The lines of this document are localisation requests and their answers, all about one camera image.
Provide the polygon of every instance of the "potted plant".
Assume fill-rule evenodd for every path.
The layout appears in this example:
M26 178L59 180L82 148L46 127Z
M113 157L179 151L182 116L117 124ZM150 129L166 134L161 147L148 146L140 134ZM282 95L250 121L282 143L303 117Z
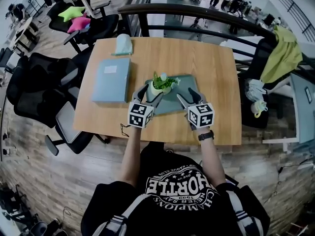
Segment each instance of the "potted plant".
M168 78L166 73L162 73L161 76L158 76L157 73L154 72L150 89L153 95L158 95L161 92L168 94L180 81L179 78Z

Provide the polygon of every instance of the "green star pillow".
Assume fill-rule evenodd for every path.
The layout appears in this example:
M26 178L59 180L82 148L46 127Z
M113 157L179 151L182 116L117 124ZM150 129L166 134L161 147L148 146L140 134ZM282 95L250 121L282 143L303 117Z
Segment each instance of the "green star pillow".
M64 12L60 13L58 16L63 17L63 21L67 22L72 18L82 17L82 11L85 9L85 7L74 7L71 6Z

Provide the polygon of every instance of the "pink star pillow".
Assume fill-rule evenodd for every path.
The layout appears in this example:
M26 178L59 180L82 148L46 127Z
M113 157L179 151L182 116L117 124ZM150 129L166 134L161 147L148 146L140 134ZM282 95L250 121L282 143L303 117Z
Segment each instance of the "pink star pillow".
M72 25L70 26L68 33L73 33L76 30L82 30L91 22L90 18L78 17L72 19Z

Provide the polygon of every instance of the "black watch strap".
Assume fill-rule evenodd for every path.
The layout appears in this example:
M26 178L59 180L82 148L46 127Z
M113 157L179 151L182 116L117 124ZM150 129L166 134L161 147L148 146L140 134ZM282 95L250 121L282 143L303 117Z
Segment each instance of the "black watch strap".
M203 140L208 139L208 138L212 138L212 139L215 138L215 135L214 135L212 130L210 130L210 132L208 132L206 134L201 134L200 136L198 136L198 139L200 141L203 141Z

